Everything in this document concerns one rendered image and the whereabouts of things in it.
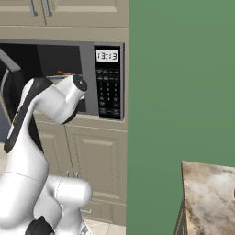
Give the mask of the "grey built-in microwave oven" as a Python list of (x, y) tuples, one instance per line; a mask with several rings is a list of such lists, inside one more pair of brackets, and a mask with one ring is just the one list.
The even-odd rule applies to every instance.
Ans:
[(77, 112), (100, 118), (124, 118), (125, 45), (116, 42), (0, 39), (3, 50), (22, 69), (25, 79), (81, 75), (88, 90)]

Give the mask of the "dark microwave door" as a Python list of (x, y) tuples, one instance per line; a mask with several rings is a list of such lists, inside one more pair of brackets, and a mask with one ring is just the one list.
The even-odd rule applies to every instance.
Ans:
[(25, 83), (21, 68), (1, 49), (0, 72), (0, 95), (11, 123), (5, 152), (12, 153), (24, 145), (43, 152), (33, 113), (44, 106), (44, 91), (51, 88), (52, 82), (32, 78)]

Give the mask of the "marble dining counter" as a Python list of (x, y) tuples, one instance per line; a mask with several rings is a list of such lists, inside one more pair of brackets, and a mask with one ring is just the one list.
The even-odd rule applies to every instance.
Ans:
[(173, 235), (235, 235), (235, 167), (182, 161), (181, 169)]

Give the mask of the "beige wide base cupboard door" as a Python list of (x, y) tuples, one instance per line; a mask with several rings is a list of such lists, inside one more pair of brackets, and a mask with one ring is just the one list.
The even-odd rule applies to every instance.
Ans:
[(127, 132), (65, 126), (73, 170), (93, 188), (93, 199), (127, 201)]

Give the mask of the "beige narrow base cupboard door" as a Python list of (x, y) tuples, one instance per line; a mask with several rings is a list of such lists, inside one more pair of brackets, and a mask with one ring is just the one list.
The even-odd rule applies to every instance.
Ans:
[(73, 176), (72, 161), (63, 125), (38, 122), (37, 128), (45, 156), (50, 164), (50, 174)]

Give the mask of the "beige drawer front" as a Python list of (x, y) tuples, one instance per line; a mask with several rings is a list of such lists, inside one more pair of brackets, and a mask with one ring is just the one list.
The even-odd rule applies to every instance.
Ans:
[(81, 209), (92, 209), (91, 214), (81, 212), (84, 218), (120, 226), (126, 225), (126, 206), (123, 204), (91, 200), (87, 205), (81, 207)]

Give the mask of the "beige wide wall cupboard door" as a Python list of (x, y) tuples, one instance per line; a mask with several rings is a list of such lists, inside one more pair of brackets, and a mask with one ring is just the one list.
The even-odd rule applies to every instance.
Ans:
[(49, 0), (48, 26), (127, 28), (129, 0)]

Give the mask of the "beige narrow wall cupboard door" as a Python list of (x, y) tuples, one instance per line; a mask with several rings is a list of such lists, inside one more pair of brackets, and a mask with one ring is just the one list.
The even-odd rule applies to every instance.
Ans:
[(33, 17), (28, 0), (0, 0), (1, 26), (45, 26), (44, 9), (41, 0), (33, 0), (38, 15)]

